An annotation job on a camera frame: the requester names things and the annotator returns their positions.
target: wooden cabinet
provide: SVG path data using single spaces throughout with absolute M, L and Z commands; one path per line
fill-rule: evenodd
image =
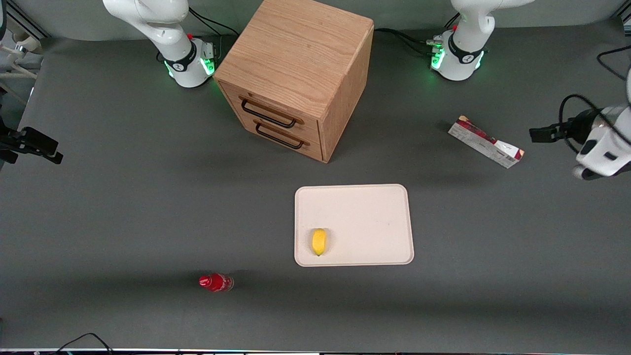
M 373 21 L 265 0 L 215 72 L 243 127 L 328 162 L 366 86 Z

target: cardboard box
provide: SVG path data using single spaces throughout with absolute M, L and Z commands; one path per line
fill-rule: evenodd
M 460 116 L 451 126 L 449 134 L 506 169 L 518 163 L 524 156 L 523 150 L 489 136 L 464 116 Z

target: drawer handle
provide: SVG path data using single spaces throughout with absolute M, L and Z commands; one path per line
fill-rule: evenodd
M 287 143 L 287 142 L 285 142 L 285 141 L 284 141 L 284 140 L 282 140 L 282 139 L 276 138 L 276 137 L 274 137 L 273 135 L 269 135 L 269 134 L 267 134 L 267 133 L 265 133 L 265 132 L 261 131 L 259 128 L 261 128 L 261 124 L 260 124 L 260 123 L 257 123 L 257 124 L 256 124 L 256 133 L 259 133 L 261 136 L 266 137 L 266 138 L 269 138 L 269 139 L 271 139 L 271 140 L 273 140 L 273 141 L 275 141 L 275 142 L 278 142 L 278 143 L 280 143 L 280 144 L 282 144 L 282 145 L 284 145 L 284 146 L 286 146 L 286 147 L 288 147 L 288 148 L 291 148 L 291 149 L 296 149 L 296 150 L 298 150 L 298 149 L 300 149 L 300 148 L 302 147 L 302 145 L 305 143 L 305 142 L 303 142 L 303 141 L 301 140 L 301 141 L 300 141 L 300 143 L 299 143 L 298 145 L 293 145 L 293 144 L 291 144 L 291 143 Z
M 282 123 L 281 121 L 275 120 L 271 117 L 267 117 L 264 114 L 260 114 L 256 111 L 250 110 L 248 109 L 245 105 L 247 104 L 247 100 L 243 99 L 243 101 L 241 102 L 241 108 L 243 109 L 243 111 L 255 115 L 256 117 L 260 118 L 260 119 L 264 119 L 265 121 L 269 121 L 272 122 L 273 124 L 277 124 L 278 126 L 281 126 L 282 128 L 291 128 L 293 127 L 294 124 L 296 124 L 296 119 L 292 119 L 290 124 L 286 124 L 286 123 Z

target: yellow lemon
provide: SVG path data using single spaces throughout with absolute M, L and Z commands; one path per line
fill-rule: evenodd
M 326 249 L 326 231 L 322 228 L 314 230 L 314 234 L 311 237 L 311 249 L 317 256 L 324 254 Z

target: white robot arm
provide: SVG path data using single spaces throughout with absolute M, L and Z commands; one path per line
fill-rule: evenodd
M 449 80 L 469 78 L 480 67 L 483 48 L 495 30 L 491 11 L 516 8 L 534 0 L 451 0 L 461 15 L 457 30 L 447 30 L 435 36 L 432 43 L 439 47 L 432 69 Z
M 627 74 L 627 98 L 631 102 L 631 69 Z M 571 98 L 581 99 L 591 109 L 563 122 L 563 108 Z M 544 128 L 530 129 L 535 143 L 551 143 L 569 139 L 581 144 L 573 148 L 579 165 L 574 167 L 574 176 L 583 180 L 616 176 L 631 171 L 631 107 L 628 105 L 598 109 L 585 97 L 569 95 L 561 103 L 559 123 Z
M 187 0 L 103 0 L 103 4 L 155 44 L 179 85 L 200 86 L 214 73 L 213 45 L 189 38 L 179 25 L 189 12 Z

